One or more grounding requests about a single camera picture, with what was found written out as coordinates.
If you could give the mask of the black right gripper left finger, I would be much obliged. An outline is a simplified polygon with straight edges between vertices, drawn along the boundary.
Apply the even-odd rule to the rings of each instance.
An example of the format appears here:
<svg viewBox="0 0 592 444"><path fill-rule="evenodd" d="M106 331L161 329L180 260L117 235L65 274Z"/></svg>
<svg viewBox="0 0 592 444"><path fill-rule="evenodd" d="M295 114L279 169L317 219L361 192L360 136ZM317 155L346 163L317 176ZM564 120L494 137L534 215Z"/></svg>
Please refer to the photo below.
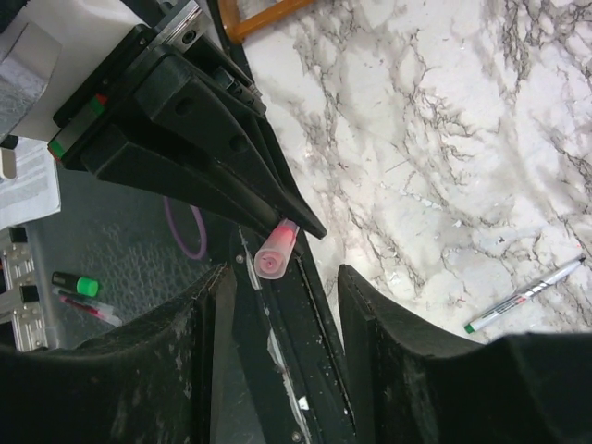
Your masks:
<svg viewBox="0 0 592 444"><path fill-rule="evenodd" d="M180 295L75 349L1 350L5 443L211 443L236 278L209 269Z"/></svg>

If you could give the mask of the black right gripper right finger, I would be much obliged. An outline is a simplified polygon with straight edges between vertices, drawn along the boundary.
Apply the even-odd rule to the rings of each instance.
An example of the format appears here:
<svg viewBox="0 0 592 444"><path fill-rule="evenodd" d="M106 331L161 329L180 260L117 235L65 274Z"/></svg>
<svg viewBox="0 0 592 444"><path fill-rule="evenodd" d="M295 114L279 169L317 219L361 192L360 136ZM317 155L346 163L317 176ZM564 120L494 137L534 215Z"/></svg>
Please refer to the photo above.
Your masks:
<svg viewBox="0 0 592 444"><path fill-rule="evenodd" d="M587 443L591 337L456 336L338 274L356 437L362 443Z"/></svg>

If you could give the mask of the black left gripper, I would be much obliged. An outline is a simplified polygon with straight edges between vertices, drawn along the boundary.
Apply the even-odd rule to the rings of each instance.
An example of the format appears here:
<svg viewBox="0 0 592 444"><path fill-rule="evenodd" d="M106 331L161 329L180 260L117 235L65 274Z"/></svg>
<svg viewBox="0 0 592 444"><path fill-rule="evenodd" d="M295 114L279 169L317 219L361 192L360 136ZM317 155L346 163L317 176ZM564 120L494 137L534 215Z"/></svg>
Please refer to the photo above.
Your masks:
<svg viewBox="0 0 592 444"><path fill-rule="evenodd" d="M325 237L260 92L205 35L208 14L196 1L163 10L155 26L133 27L56 111L48 152L58 164L83 164L99 180L199 206L263 238L285 218ZM80 163L74 145L97 118Z"/></svg>

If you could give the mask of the pink highlighter pen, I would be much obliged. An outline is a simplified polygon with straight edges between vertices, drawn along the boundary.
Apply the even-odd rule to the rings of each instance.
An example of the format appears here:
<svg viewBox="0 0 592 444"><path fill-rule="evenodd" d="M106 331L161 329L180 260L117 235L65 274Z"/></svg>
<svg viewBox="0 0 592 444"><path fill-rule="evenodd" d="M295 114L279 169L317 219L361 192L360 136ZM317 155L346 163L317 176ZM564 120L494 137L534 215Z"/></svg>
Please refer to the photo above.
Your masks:
<svg viewBox="0 0 592 444"><path fill-rule="evenodd" d="M286 273L300 227L289 219L282 220L272 231L254 257L259 278L280 279Z"/></svg>

